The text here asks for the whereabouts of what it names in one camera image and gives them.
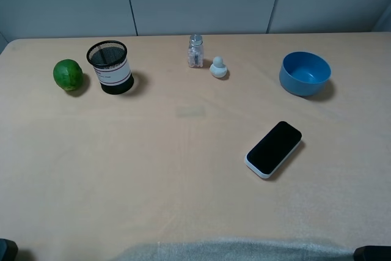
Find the green lime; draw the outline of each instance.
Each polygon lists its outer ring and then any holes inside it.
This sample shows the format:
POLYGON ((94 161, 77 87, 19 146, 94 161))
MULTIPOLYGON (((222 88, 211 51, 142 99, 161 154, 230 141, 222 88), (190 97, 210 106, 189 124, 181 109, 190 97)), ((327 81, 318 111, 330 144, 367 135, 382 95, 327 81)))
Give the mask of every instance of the green lime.
POLYGON ((83 71, 76 61, 64 59, 56 64, 53 77, 59 87, 65 91, 78 89, 83 84, 83 71))

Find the table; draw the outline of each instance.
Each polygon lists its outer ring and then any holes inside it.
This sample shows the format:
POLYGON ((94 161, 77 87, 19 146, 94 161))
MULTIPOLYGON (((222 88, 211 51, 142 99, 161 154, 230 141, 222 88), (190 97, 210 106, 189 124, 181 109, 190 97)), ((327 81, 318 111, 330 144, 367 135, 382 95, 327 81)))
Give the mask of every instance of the table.
POLYGON ((35 39, 0 55, 0 233, 36 260, 107 260, 137 244, 251 237, 390 245, 391 34, 206 35, 35 39), (86 52, 128 47, 138 86, 100 89, 86 52), (295 97, 283 57, 310 51, 332 67, 325 91, 295 97), (54 65, 79 62, 69 95, 54 65), (304 143, 272 180, 245 154, 279 121, 304 143))

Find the glass shaker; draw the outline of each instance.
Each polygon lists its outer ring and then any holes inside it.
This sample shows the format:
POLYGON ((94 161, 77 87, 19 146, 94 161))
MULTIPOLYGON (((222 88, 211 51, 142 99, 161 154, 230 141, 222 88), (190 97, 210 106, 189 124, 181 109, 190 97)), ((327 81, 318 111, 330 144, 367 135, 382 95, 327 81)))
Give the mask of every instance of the glass shaker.
POLYGON ((201 35, 191 35, 188 50, 190 67, 203 67, 203 45, 201 35))

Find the white duck figurine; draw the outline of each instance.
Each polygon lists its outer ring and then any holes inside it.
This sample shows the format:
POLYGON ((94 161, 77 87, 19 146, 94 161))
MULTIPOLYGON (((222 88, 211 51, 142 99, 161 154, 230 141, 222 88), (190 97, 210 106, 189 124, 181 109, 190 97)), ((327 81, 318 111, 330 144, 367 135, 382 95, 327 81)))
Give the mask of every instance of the white duck figurine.
POLYGON ((222 78, 227 74, 227 67, 222 61, 222 58, 220 56, 216 56, 213 59, 213 63, 210 66, 210 72, 212 73, 213 76, 216 78, 222 78))

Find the blue bowl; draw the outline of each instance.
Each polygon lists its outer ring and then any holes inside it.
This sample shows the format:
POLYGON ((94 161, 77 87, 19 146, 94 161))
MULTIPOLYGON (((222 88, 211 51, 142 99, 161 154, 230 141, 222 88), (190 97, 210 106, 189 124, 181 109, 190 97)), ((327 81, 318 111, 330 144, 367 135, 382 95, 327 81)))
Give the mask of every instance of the blue bowl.
POLYGON ((292 52, 285 56, 280 71, 281 86, 297 96, 318 93, 331 76, 329 64, 308 52, 292 52))

